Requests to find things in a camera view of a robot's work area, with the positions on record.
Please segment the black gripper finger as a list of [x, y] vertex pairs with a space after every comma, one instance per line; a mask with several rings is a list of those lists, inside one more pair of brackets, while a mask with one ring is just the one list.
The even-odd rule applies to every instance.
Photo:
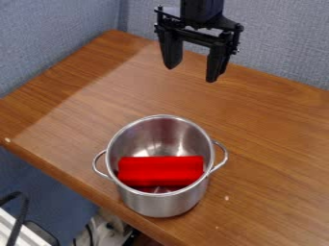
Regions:
[[216, 43], [210, 48], [210, 54], [207, 55], [207, 72], [206, 81], [212, 83], [216, 81], [220, 74], [226, 71], [226, 66], [230, 60], [230, 47], [222, 43]]
[[164, 66], [173, 69], [181, 61], [181, 39], [175, 31], [159, 28], [157, 40]]

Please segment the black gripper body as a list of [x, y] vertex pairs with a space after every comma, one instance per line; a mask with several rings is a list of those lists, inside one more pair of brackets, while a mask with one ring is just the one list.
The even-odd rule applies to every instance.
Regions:
[[176, 7], [159, 5], [156, 23], [153, 25], [160, 47], [168, 44], [164, 34], [176, 38], [175, 30], [191, 27], [193, 30], [216, 29], [227, 32], [232, 38], [230, 41], [231, 54], [239, 52], [239, 38], [244, 27], [223, 15], [224, 0], [180, 0]]

